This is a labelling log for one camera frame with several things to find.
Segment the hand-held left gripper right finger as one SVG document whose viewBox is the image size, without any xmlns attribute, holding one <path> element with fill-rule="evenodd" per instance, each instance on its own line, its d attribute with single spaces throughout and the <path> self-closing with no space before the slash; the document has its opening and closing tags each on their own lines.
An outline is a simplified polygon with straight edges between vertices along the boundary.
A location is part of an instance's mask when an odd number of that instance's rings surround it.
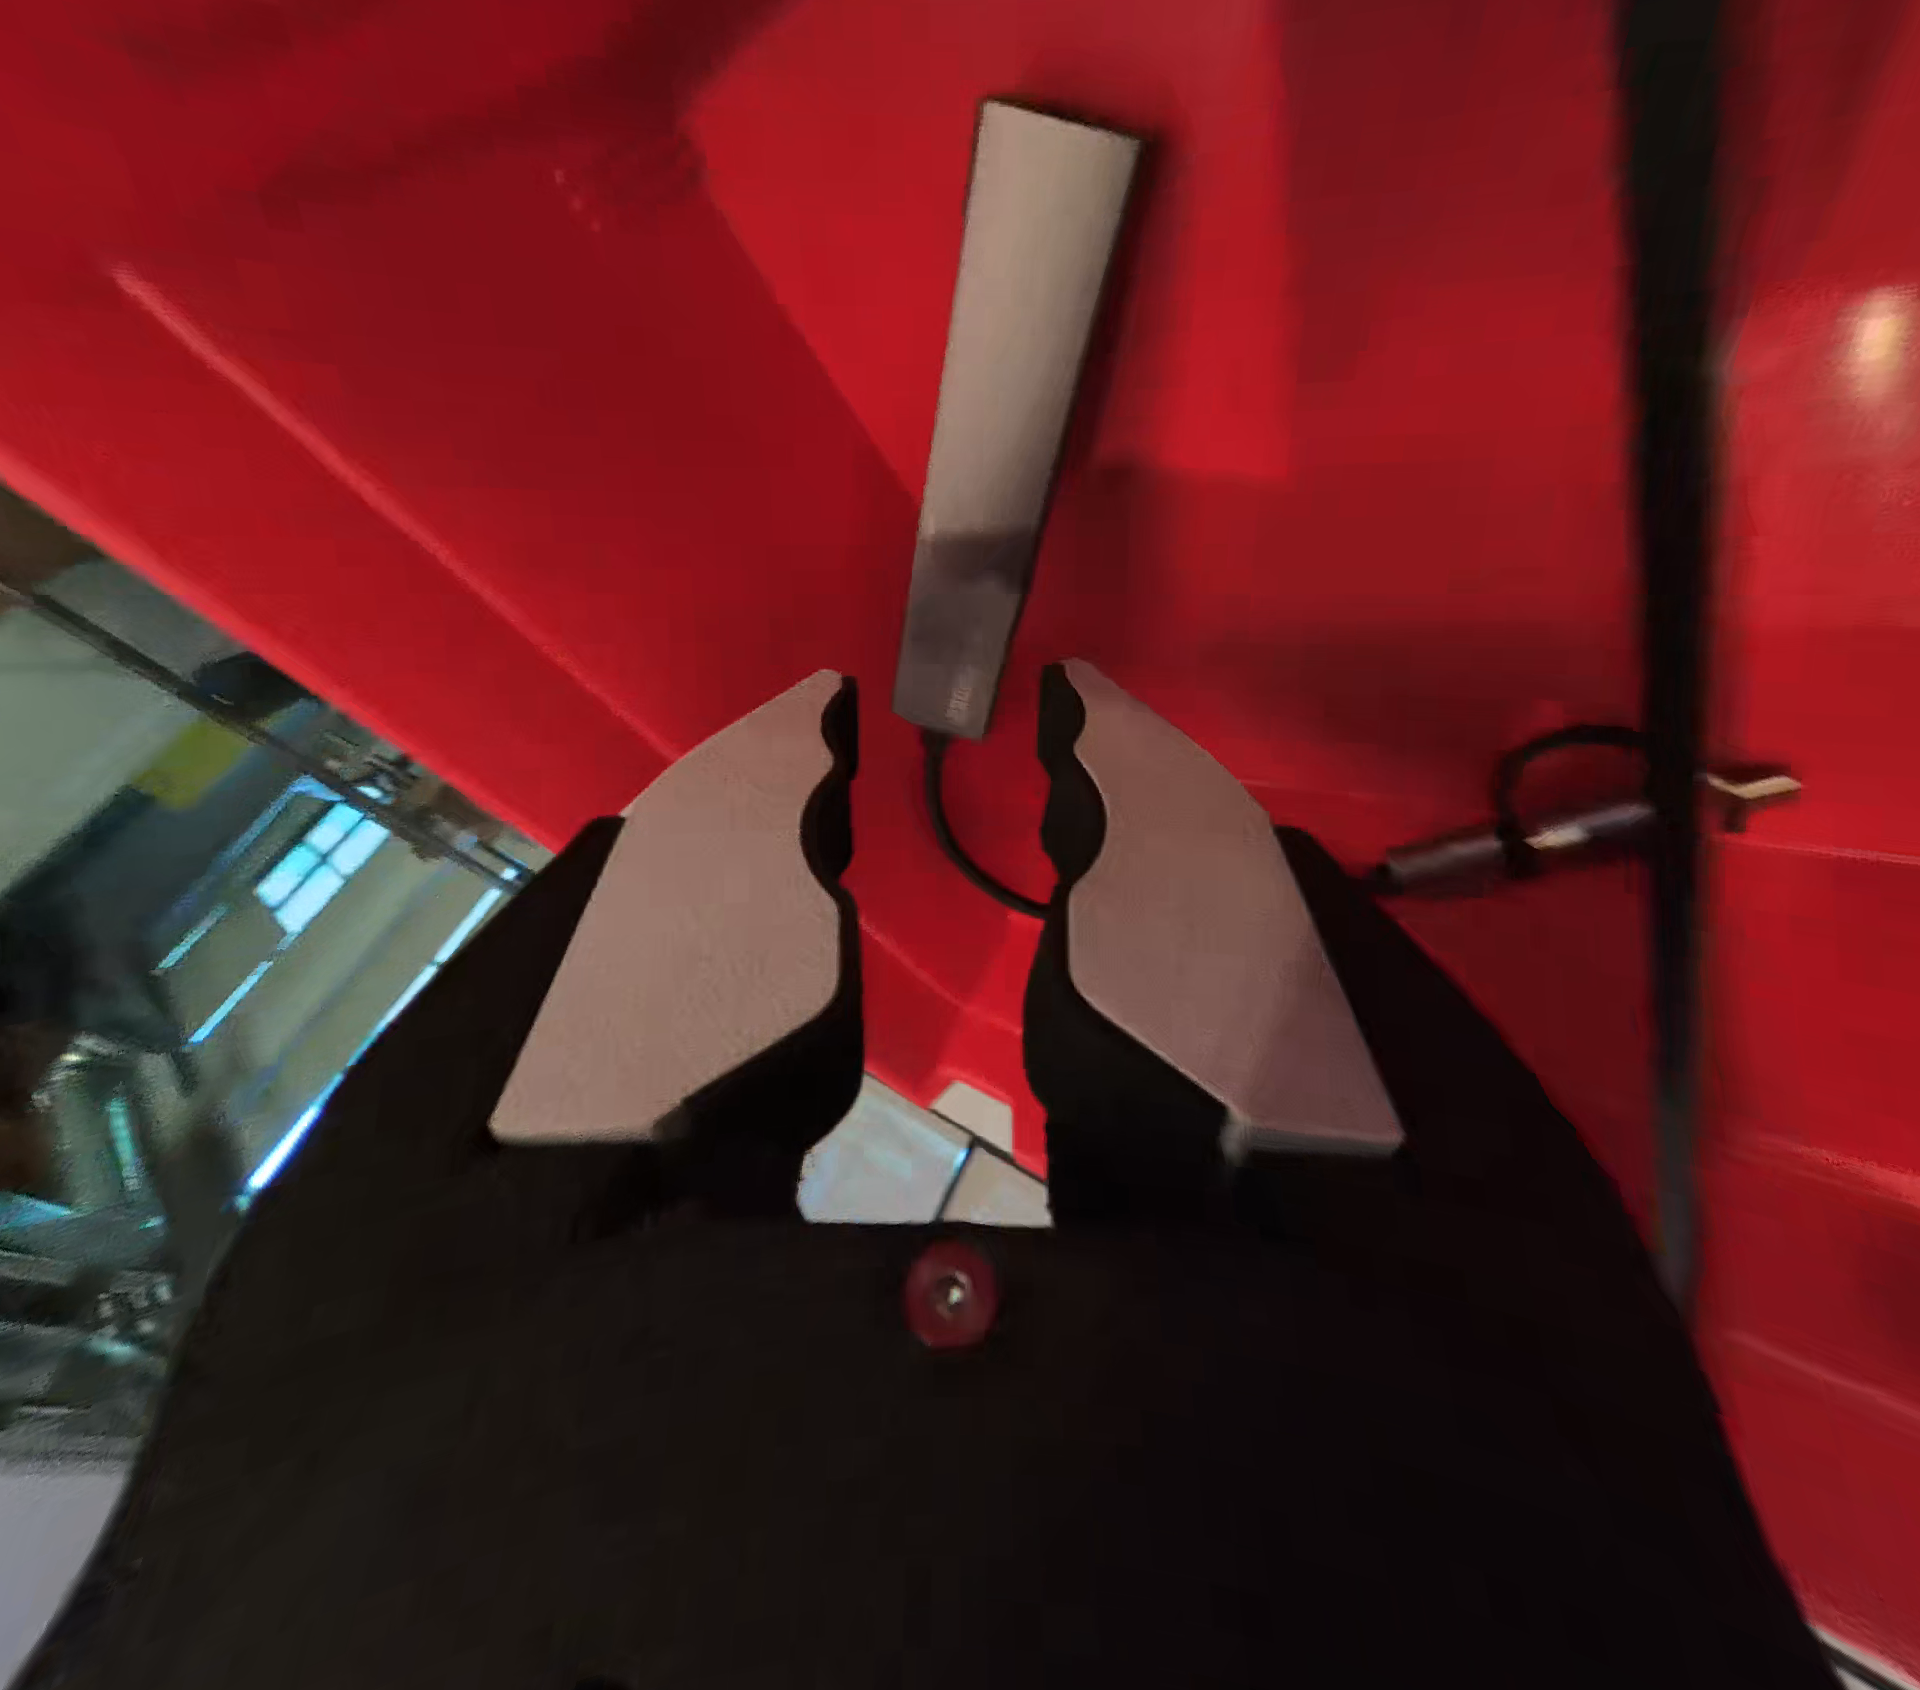
<svg viewBox="0 0 1920 1690">
<path fill-rule="evenodd" d="M 1259 799 L 1093 658 L 1043 672 L 1067 990 L 1222 1105 L 1235 1156 L 1392 1157 L 1400 1118 Z"/>
</svg>

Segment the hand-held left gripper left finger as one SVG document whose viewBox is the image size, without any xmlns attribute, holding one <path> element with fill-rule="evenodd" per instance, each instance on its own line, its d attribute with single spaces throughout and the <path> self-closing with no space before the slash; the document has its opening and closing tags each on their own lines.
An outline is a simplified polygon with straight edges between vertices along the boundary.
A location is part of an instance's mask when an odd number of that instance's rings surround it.
<svg viewBox="0 0 1920 1690">
<path fill-rule="evenodd" d="M 842 904 L 803 859 L 803 812 L 838 775 L 830 703 L 852 685 L 818 666 L 628 799 L 492 1138 L 640 1138 L 830 1012 Z"/>
</svg>

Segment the grey usb hub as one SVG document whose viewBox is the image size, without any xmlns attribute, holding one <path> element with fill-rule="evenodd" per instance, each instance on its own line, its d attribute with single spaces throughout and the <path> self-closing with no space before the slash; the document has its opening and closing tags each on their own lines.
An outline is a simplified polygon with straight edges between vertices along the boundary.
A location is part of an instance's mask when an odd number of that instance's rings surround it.
<svg viewBox="0 0 1920 1690">
<path fill-rule="evenodd" d="M 920 744 L 933 845 L 971 894 L 1027 921 L 1046 916 L 1046 899 L 983 871 L 949 823 L 949 750 L 980 744 L 996 708 L 1144 152 L 1127 128 L 1025 99 L 983 99 L 971 120 L 966 229 L 893 708 Z M 1654 755 L 1649 727 L 1557 725 L 1496 762 L 1478 831 L 1400 839 L 1360 884 L 1379 899 L 1459 899 L 1471 884 L 1654 845 L 1654 786 L 1544 823 L 1519 817 L 1525 767 L 1565 750 Z M 1698 767 L 1698 799 L 1739 837 L 1759 812 L 1794 801 L 1799 780 L 1751 762 Z"/>
</svg>

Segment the red plastic bin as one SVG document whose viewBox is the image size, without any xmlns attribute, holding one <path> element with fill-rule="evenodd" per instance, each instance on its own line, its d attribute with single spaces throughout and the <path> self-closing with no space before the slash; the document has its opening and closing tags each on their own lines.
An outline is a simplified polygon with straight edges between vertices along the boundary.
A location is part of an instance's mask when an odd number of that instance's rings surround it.
<svg viewBox="0 0 1920 1690">
<path fill-rule="evenodd" d="M 893 658 L 958 128 L 1027 96 L 1146 208 L 1025 656 L 1360 852 L 1639 703 L 1609 54 L 1614 0 L 9 0 L 9 481 L 574 831 Z M 1912 0 L 1726 0 L 1722 96 L 1708 708 L 1816 801 L 1700 894 L 1708 1373 L 1908 1666 Z"/>
</svg>

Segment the black red bin divider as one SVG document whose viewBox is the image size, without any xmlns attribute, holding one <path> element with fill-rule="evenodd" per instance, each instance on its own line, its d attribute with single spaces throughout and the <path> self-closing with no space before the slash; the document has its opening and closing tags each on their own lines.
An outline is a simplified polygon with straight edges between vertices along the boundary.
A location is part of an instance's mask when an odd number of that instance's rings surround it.
<svg viewBox="0 0 1920 1690">
<path fill-rule="evenodd" d="M 1627 483 L 1639 561 L 1654 1245 L 1673 1306 L 1700 1287 L 1700 762 L 1722 472 L 1722 120 L 1735 0 L 1614 0 Z"/>
</svg>

